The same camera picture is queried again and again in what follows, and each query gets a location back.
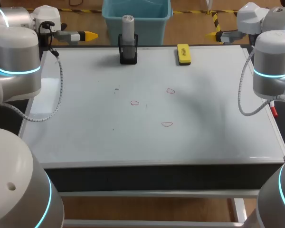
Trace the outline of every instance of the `yellow eraser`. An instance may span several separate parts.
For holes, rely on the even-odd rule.
[[[180,65],[190,65],[191,64],[191,55],[188,44],[178,44],[177,45],[177,54],[179,57]]]

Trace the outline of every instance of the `black wire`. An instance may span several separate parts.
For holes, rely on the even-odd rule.
[[[38,27],[38,34],[41,36],[41,33],[40,33],[40,29],[41,29],[41,26],[47,24],[48,25],[48,30],[49,30],[49,33],[50,33],[50,42],[48,43],[48,49],[51,51],[53,50],[53,48],[51,47],[52,46],[52,41],[53,41],[53,32],[51,30],[51,26],[49,25],[49,23],[47,23],[46,21],[43,21],[41,22],[41,24],[39,25]]]
[[[71,0],[68,0],[68,5],[69,6],[80,6],[82,3],[84,3],[84,0],[81,0],[81,2],[79,4],[73,5],[73,4],[71,4]]]
[[[53,50],[53,48],[51,47],[52,46],[52,41],[53,41],[53,32],[52,32],[50,27],[48,29],[49,29],[49,33],[50,33],[50,36],[51,36],[49,44],[48,44],[48,49],[49,50]]]

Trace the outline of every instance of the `glowing blue ring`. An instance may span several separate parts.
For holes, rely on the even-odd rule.
[[[257,75],[260,75],[260,76],[263,76],[263,77],[272,77],[272,78],[285,77],[285,74],[284,74],[284,75],[265,75],[265,74],[262,74],[262,73],[257,72],[255,69],[253,69],[253,71],[254,71]]]
[[[39,223],[35,226],[35,228],[38,228],[40,226],[40,224],[42,223],[42,221],[44,220],[45,216],[47,215],[48,209],[49,209],[49,205],[51,204],[51,199],[52,199],[52,183],[51,180],[49,179],[48,175],[48,184],[49,184],[49,199],[48,199],[48,203],[47,203],[47,208],[44,211],[43,216],[41,217]]]
[[[8,22],[8,18],[5,16],[5,14],[3,13],[3,11],[0,9],[0,13],[5,21],[6,27],[9,27],[9,22]]]
[[[0,68],[0,71],[5,73],[5,74],[9,74],[9,75],[25,75],[25,74],[30,74],[30,73],[34,73],[38,70],[40,70],[41,66],[39,66],[38,68],[36,69],[33,69],[33,70],[29,70],[29,71],[7,71],[7,70],[2,70]]]
[[[282,191],[282,184],[281,184],[281,175],[282,175],[282,169],[283,169],[284,165],[282,166],[281,170],[280,170],[280,174],[279,174],[279,190],[280,190],[280,195],[281,195],[281,198],[282,198],[282,201],[285,205],[285,197],[284,197],[284,194],[283,194],[283,191]]]

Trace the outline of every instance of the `metal bar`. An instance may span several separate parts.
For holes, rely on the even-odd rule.
[[[244,223],[247,219],[244,199],[234,198],[231,199],[232,208],[235,215],[235,221]]]
[[[208,12],[210,12],[210,10],[212,8],[213,0],[206,0],[206,3],[207,3],[207,7],[208,7]]]
[[[234,228],[243,223],[232,222],[172,222],[172,221],[127,221],[127,220],[71,220],[64,227],[123,227],[123,228]]]
[[[259,224],[259,221],[257,220],[256,209],[254,209],[251,215],[246,219],[243,228],[260,228],[260,227],[264,227],[264,225]]]
[[[182,198],[256,198],[259,190],[206,190],[206,191],[82,191],[60,192],[60,196],[112,197],[182,197]]]

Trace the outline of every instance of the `red circle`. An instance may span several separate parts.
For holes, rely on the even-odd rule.
[[[175,93],[175,90],[170,89],[170,88],[168,88],[166,91],[168,94],[174,94]]]
[[[139,105],[138,101],[131,101],[131,105]]]
[[[164,127],[170,127],[173,123],[172,122],[162,122]]]

